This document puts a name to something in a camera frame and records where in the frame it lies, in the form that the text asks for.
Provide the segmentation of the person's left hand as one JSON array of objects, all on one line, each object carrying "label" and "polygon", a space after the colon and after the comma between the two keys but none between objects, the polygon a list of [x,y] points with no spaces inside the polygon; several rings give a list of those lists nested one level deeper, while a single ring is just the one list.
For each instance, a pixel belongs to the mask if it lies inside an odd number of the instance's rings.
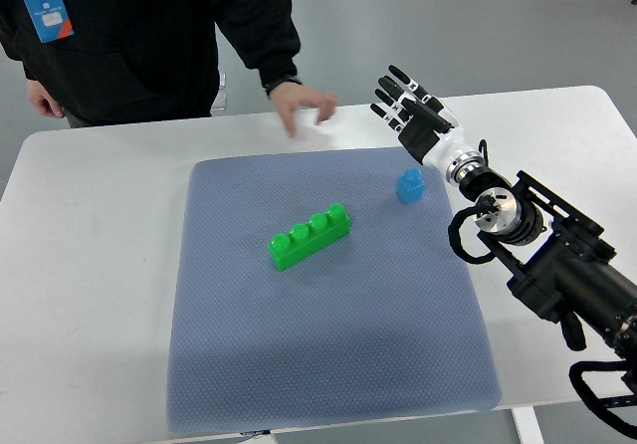
[{"label": "person's left hand", "polygon": [[296,113],[299,109],[316,110],[316,124],[332,117],[338,96],[330,91],[319,92],[292,82],[285,82],[270,92],[270,101],[278,113],[288,137],[297,135]]}]

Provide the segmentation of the person's right hand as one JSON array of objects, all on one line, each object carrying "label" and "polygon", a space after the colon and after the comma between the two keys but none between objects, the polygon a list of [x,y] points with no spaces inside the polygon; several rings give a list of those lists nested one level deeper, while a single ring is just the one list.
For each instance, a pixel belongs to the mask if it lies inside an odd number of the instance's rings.
[{"label": "person's right hand", "polygon": [[65,117],[61,104],[53,99],[40,82],[27,81],[27,98],[39,115],[50,118]]}]

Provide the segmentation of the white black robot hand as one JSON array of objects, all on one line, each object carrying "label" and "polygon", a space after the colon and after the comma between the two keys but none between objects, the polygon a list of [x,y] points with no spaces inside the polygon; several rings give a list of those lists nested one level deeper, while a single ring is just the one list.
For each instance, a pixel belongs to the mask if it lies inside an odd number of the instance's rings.
[{"label": "white black robot hand", "polygon": [[390,65],[388,71],[375,90],[380,102],[370,109],[397,134],[412,158],[437,169],[453,186],[487,181],[487,159],[467,143],[449,108],[398,67]]}]

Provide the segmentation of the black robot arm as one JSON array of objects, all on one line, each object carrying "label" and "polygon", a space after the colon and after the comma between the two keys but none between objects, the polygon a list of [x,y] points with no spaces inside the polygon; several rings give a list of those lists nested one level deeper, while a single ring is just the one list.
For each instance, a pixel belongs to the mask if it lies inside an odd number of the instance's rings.
[{"label": "black robot arm", "polygon": [[558,324],[567,347],[586,348],[590,326],[616,361],[580,361],[568,377],[584,405],[620,434],[636,427],[615,414],[636,403],[636,286],[615,270],[602,227],[521,171],[515,184],[489,166],[487,143],[452,163],[452,179],[472,206],[448,227],[454,253],[469,264],[499,260],[507,286],[539,318]]}]

